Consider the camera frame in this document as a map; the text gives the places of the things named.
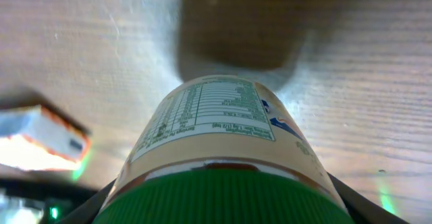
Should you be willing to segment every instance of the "wood grain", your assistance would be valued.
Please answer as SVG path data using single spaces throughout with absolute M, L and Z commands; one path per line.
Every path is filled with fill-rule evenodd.
M 326 170 L 432 221 L 432 0 L 0 0 L 0 59 L 0 100 L 25 86 L 92 130 L 77 184 L 114 179 L 184 80 L 238 74 L 277 93 Z

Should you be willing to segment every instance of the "blurry object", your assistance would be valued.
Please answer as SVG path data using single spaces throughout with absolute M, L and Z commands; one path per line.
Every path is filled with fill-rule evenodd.
M 38 218 L 42 215 L 37 222 L 38 224 L 50 224 L 57 223 L 96 193 L 96 190 L 67 183 L 0 178 L 0 224 L 10 223 L 10 218 L 17 212 L 18 204 L 12 206 L 10 200 L 20 199 L 23 202 L 20 208 L 31 208 L 31 210 L 18 214 L 21 216 L 19 218 L 27 218 L 26 220 L 28 220 L 21 221 L 19 224 L 33 223 L 28 214 L 29 211 L 37 214 Z M 101 205 L 101 203 L 96 203 L 97 210 Z
M 0 194 L 0 223 L 37 224 L 43 217 L 43 202 Z
M 41 105 L 0 111 L 0 163 L 23 170 L 76 170 L 86 133 Z

